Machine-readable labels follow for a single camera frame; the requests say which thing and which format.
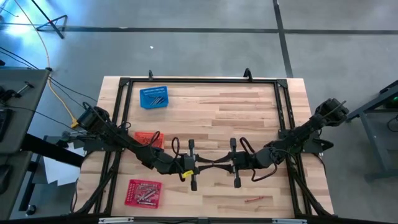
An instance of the red tray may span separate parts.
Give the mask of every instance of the red tray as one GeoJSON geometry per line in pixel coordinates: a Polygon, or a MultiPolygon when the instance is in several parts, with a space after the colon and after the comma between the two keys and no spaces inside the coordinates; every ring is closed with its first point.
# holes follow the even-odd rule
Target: red tray
{"type": "MultiPolygon", "coordinates": [[[[148,132],[142,132],[142,131],[136,131],[134,133],[134,139],[143,144],[149,144],[150,143],[150,139],[152,139],[152,136],[155,133],[148,133],[148,132]]],[[[152,146],[154,147],[159,147],[163,149],[163,139],[164,139],[164,134],[160,134],[159,137],[156,139],[156,141],[152,144],[152,146]]]]}
{"type": "Polygon", "coordinates": [[[130,180],[124,204],[141,208],[158,208],[162,183],[147,180],[130,180]]]}

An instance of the yellow cable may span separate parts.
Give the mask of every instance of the yellow cable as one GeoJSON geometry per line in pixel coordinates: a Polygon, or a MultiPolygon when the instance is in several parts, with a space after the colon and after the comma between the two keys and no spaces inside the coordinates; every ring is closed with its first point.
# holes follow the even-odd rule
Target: yellow cable
{"type": "MultiPolygon", "coordinates": [[[[29,18],[29,16],[27,16],[27,14],[25,13],[25,11],[24,11],[23,8],[21,7],[21,5],[19,5],[19,3],[18,3],[17,0],[15,0],[15,3],[18,5],[18,7],[21,9],[21,11],[25,14],[26,18],[29,20],[30,24],[31,24],[32,27],[35,29],[37,35],[39,36],[40,40],[42,41],[42,44],[43,44],[43,47],[44,47],[44,50],[45,50],[45,54],[46,54],[46,56],[47,56],[47,67],[50,68],[50,56],[49,56],[49,52],[48,52],[48,50],[47,50],[47,47],[45,46],[45,43],[44,43],[44,41],[43,41],[42,36],[39,34],[39,32],[37,31],[35,25],[33,25],[32,21],[31,21],[30,18],[29,18]]],[[[56,92],[54,91],[54,89],[52,88],[50,78],[47,80],[47,83],[49,84],[49,87],[50,87],[51,92],[54,93],[54,95],[58,98],[58,100],[61,101],[61,103],[63,104],[63,106],[65,107],[65,109],[67,110],[67,112],[69,113],[69,115],[70,115],[70,117],[71,117],[71,119],[72,119],[71,127],[72,127],[72,128],[77,127],[78,123],[77,123],[76,118],[73,116],[72,112],[70,112],[70,110],[69,110],[67,104],[57,95],[57,93],[56,93],[56,92]]]]}

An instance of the pink object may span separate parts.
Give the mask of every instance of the pink object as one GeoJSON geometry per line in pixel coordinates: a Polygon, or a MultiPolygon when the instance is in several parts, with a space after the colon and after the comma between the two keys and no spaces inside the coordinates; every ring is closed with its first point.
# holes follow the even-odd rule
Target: pink object
{"type": "Polygon", "coordinates": [[[148,180],[130,180],[124,204],[141,208],[158,208],[162,183],[148,180]]]}

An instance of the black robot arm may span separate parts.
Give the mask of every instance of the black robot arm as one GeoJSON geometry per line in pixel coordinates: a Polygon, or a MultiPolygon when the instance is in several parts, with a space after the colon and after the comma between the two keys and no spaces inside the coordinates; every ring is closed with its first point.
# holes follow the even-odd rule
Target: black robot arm
{"type": "Polygon", "coordinates": [[[316,108],[315,114],[305,124],[289,130],[283,139],[271,141],[257,152],[251,147],[246,138],[239,140],[244,151],[236,152],[236,140],[235,138],[231,138],[231,152],[221,159],[212,161],[196,155],[195,161],[209,162],[211,165],[198,167],[195,174],[199,174],[200,171],[210,167],[227,170],[235,174],[234,186],[236,188],[241,186],[239,170],[251,169],[253,170],[252,181],[263,180],[276,172],[277,165],[283,162],[287,156],[295,159],[295,155],[301,153],[302,146],[314,131],[318,131],[325,126],[338,126],[345,121],[348,109],[343,106],[344,103],[345,101],[340,103],[336,99],[326,100],[316,108]],[[232,161],[231,166],[218,165],[218,163],[229,160],[232,161]],[[258,179],[254,178],[256,169],[268,168],[271,165],[275,166],[273,173],[258,179]]]}
{"type": "MultiPolygon", "coordinates": [[[[86,111],[79,117],[79,126],[87,130],[88,135],[94,136],[108,147],[125,148],[133,152],[142,165],[161,174],[183,174],[193,170],[193,159],[187,154],[177,153],[172,157],[163,149],[151,144],[143,145],[128,135],[125,124],[116,126],[109,119],[109,114],[97,106],[91,107],[84,103],[86,111]]],[[[159,137],[159,132],[153,136],[151,142],[159,137]]]]}

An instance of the gray table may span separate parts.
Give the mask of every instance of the gray table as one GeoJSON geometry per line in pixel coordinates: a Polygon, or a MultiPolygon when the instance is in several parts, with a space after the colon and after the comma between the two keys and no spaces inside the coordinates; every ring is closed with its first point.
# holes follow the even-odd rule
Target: gray table
{"type": "MultiPolygon", "coordinates": [[[[5,90],[17,91],[25,85],[24,81],[28,81],[34,86],[33,89],[23,92],[21,98],[11,98],[7,102],[8,105],[36,110],[48,76],[48,70],[0,70],[0,85],[5,90]]],[[[19,150],[34,112],[11,109],[14,114],[7,133],[4,135],[3,141],[0,142],[0,164],[6,163],[12,166],[9,187],[0,195],[0,220],[9,218],[32,157],[32,152],[20,152],[19,150]]]]}

